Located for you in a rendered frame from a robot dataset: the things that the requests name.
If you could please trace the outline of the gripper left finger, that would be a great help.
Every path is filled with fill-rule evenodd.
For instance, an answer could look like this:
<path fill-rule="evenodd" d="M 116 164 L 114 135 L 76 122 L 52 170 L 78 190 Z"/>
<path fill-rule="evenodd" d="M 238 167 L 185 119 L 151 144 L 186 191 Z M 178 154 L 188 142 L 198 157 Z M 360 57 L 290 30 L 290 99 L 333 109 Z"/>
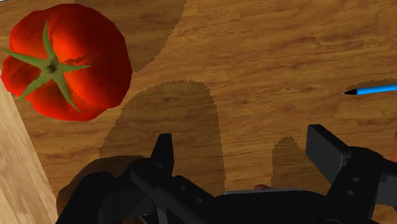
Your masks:
<path fill-rule="evenodd" d="M 149 158 L 132 162 L 121 176 L 95 172 L 81 179 L 55 224 L 215 224 L 214 197 L 173 176 L 172 136 L 160 134 Z"/>

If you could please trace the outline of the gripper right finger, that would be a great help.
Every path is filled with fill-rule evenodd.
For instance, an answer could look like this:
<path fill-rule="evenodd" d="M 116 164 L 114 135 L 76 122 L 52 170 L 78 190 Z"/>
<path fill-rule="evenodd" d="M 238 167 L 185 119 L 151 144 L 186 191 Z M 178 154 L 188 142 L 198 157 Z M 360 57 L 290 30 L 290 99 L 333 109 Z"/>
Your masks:
<path fill-rule="evenodd" d="M 307 127 L 305 153 L 331 184 L 313 224 L 378 224 L 376 204 L 397 211 L 397 162 L 348 146 L 320 124 Z"/>

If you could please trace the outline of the blue pen with black tip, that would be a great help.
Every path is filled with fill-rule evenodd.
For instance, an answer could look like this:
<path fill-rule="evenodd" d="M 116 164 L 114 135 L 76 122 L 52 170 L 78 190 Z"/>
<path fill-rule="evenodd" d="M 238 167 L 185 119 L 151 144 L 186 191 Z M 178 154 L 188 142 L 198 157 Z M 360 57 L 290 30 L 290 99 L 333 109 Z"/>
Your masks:
<path fill-rule="evenodd" d="M 365 95 L 365 94 L 375 94 L 375 93 L 392 92 L 392 91 L 397 91 L 397 84 L 355 88 L 355 89 L 348 90 L 348 91 L 344 92 L 344 94 L 345 95 Z"/>

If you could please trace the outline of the red tomato with green stem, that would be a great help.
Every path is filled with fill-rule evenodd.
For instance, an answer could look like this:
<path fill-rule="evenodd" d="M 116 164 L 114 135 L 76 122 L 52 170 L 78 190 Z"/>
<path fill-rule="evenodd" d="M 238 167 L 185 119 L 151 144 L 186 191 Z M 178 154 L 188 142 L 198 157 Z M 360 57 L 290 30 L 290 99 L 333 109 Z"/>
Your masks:
<path fill-rule="evenodd" d="M 98 11 L 58 4 L 11 30 L 0 79 L 41 115 L 90 121 L 121 104 L 132 67 L 123 34 Z"/>

